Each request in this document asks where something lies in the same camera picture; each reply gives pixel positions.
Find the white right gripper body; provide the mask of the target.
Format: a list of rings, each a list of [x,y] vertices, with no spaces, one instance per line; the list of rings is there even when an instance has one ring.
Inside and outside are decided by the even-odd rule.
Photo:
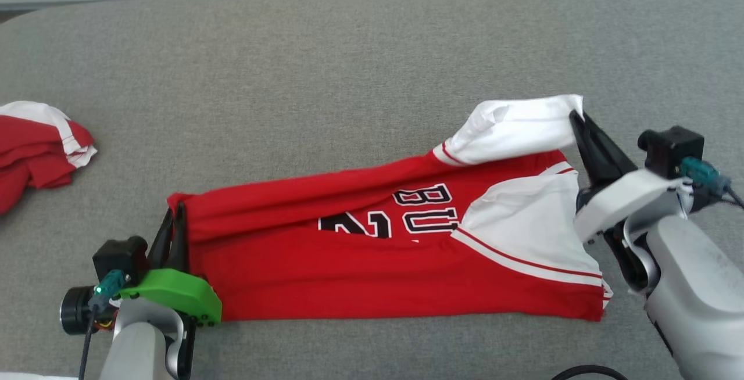
[[[646,210],[645,220],[653,218],[656,210],[686,217],[692,206],[693,190],[685,180],[668,180],[647,169],[633,171],[601,189],[583,206],[576,206],[574,243],[586,244],[598,232],[639,211]]]

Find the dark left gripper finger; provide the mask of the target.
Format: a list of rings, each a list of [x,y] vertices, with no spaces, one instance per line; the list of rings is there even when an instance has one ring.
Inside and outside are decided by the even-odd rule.
[[[168,210],[157,231],[148,252],[148,261],[151,269],[162,268],[169,258],[170,245],[173,235],[173,212]]]
[[[171,229],[169,268],[188,273],[188,230],[186,210],[183,203],[178,203],[176,211],[173,213]]]

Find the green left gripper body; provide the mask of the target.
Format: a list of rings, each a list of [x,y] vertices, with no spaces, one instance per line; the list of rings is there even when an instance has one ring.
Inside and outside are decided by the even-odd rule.
[[[138,285],[122,288],[122,299],[143,298],[197,319],[202,325],[219,325],[223,304],[204,279],[175,269],[148,271]]]

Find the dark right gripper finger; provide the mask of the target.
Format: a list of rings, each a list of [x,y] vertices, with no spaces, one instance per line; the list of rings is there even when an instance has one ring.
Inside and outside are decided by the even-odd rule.
[[[600,146],[598,126],[591,118],[587,118],[577,110],[569,114],[569,121],[590,185],[593,187],[604,185],[606,163]]]
[[[611,139],[611,137],[608,136],[600,126],[598,126],[598,128],[600,146],[604,152],[606,163],[606,183],[601,186],[608,186],[622,178],[625,174],[638,170],[638,168],[625,152],[614,142],[614,140]]]

